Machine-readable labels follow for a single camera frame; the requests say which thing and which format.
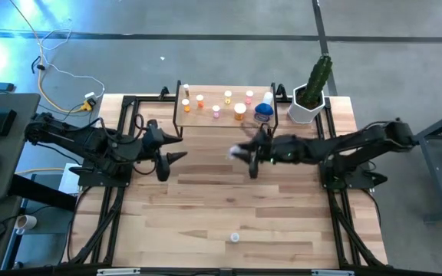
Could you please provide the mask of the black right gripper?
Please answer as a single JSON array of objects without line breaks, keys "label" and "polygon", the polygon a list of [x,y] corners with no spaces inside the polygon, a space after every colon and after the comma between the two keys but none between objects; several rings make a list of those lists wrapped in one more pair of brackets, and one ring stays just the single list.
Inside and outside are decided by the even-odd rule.
[{"label": "black right gripper", "polygon": [[[302,163],[307,157],[306,142],[294,134],[276,136],[269,141],[269,134],[259,130],[248,142],[240,143],[239,148],[250,152],[261,147],[261,160],[271,163]],[[249,158],[249,177],[256,179],[259,174],[259,154],[254,152]]]}]

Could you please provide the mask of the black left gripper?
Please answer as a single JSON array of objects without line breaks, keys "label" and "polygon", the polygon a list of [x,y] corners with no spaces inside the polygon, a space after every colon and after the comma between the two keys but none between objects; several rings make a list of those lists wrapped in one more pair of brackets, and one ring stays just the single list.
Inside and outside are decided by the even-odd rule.
[{"label": "black left gripper", "polygon": [[[160,130],[160,144],[167,145],[182,142],[183,138],[170,135]],[[136,161],[156,158],[156,173],[160,182],[166,182],[170,176],[170,165],[178,159],[187,155],[187,152],[167,153],[161,155],[156,153],[159,146],[159,130],[148,130],[141,138],[141,149],[137,155]]]}]

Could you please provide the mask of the clear bottle blue cap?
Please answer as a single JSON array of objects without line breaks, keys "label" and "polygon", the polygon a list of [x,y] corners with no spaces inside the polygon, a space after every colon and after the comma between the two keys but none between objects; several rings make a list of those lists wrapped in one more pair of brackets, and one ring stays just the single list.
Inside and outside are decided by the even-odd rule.
[{"label": "clear bottle blue cap", "polygon": [[271,104],[260,103],[255,107],[254,119],[259,122],[268,123],[273,115],[274,109]]}]

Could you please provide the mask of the white planter pot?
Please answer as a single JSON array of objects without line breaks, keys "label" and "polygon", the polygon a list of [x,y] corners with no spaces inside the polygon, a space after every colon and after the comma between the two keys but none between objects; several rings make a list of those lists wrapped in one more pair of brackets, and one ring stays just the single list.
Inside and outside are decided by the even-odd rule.
[{"label": "white planter pot", "polygon": [[294,123],[299,123],[299,124],[311,123],[325,107],[325,95],[323,90],[321,90],[321,92],[319,93],[320,100],[318,102],[318,105],[313,109],[308,109],[306,107],[303,107],[302,105],[296,102],[297,93],[304,92],[306,90],[306,87],[307,84],[303,84],[299,87],[294,88],[292,91],[292,102],[289,106],[287,114]]}]

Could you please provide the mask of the green cactus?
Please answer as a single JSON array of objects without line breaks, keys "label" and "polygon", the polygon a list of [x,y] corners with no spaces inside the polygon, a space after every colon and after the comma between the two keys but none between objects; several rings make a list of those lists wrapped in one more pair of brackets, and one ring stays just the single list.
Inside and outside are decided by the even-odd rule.
[{"label": "green cactus", "polygon": [[315,64],[307,82],[304,94],[301,96],[301,105],[312,110],[315,109],[321,100],[322,89],[332,72],[332,58],[323,54]]}]

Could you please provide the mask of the white sheet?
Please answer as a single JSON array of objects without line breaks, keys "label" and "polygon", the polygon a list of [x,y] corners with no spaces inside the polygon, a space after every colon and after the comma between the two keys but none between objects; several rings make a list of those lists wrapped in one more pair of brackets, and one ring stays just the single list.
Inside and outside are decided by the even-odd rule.
[{"label": "white sheet", "polygon": [[72,171],[70,168],[80,168],[81,166],[76,163],[67,163],[64,167],[63,175],[61,177],[61,182],[58,190],[60,192],[75,195],[79,193],[79,176]]}]

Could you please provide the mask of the black desk beam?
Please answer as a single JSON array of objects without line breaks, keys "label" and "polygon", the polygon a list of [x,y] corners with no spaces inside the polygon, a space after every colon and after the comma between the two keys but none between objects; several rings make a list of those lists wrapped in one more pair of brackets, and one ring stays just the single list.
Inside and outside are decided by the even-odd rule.
[{"label": "black desk beam", "polygon": [[23,176],[13,175],[8,189],[9,196],[20,196],[52,207],[73,211],[76,198],[56,189],[49,188]]}]

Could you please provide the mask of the white cup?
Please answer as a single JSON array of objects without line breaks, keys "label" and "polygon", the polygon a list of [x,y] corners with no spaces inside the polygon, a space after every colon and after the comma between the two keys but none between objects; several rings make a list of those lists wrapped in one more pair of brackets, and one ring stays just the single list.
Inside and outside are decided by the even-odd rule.
[{"label": "white cup", "polygon": [[17,235],[23,235],[27,230],[37,225],[37,219],[33,215],[21,215],[17,217],[14,229]]}]

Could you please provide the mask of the grey desk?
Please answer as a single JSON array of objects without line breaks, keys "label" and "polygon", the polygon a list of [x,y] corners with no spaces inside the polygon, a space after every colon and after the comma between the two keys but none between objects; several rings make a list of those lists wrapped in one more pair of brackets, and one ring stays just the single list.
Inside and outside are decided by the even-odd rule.
[{"label": "grey desk", "polygon": [[0,136],[0,199],[12,184],[12,178],[25,143],[25,128],[35,114],[39,94],[0,94],[0,111],[13,110],[15,120],[7,136]]}]

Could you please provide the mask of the wooden shelf black metal frame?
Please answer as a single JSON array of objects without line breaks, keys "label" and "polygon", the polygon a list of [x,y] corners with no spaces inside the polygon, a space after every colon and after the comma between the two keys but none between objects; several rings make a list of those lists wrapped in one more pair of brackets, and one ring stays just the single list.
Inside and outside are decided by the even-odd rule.
[{"label": "wooden shelf black metal frame", "polygon": [[[186,97],[183,90],[183,83],[179,80],[176,83],[175,107],[173,112],[173,125],[176,127],[176,133],[183,135],[187,127],[224,127],[229,129],[256,130],[262,125],[254,119],[255,107],[263,100],[266,92],[275,94],[275,84],[269,86],[223,86],[223,85],[194,85],[190,86],[190,97]],[[232,92],[231,104],[225,104],[224,93],[226,90]],[[245,103],[246,91],[253,92],[252,103]],[[204,97],[204,108],[198,108],[196,96],[202,94]],[[181,101],[190,100],[190,112],[183,110]],[[243,120],[234,118],[234,106],[237,103],[246,105]],[[219,118],[213,117],[214,105],[220,106]]]}]

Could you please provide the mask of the silver bracket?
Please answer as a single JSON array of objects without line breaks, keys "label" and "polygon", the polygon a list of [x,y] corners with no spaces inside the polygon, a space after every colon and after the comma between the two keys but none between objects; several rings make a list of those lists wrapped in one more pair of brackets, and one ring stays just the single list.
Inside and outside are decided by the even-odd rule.
[{"label": "silver bracket", "polygon": [[318,269],[312,270],[311,276],[355,276],[355,273],[353,271],[345,270]]},{"label": "silver bracket", "polygon": [[99,269],[96,276],[140,276],[139,268],[106,268]]}]

